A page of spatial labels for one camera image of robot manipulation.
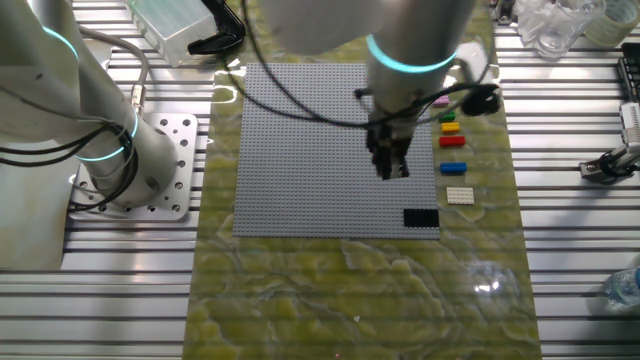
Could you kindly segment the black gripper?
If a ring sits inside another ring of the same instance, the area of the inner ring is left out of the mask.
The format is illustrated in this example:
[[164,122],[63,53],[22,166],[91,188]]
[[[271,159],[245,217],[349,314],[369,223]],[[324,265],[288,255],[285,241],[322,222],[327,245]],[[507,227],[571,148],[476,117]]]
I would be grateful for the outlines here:
[[406,178],[409,169],[406,161],[415,132],[414,122],[392,121],[381,125],[374,125],[367,130],[366,146],[372,153],[372,164],[376,173],[383,180],[390,180],[393,174],[393,153],[398,165],[398,176]]

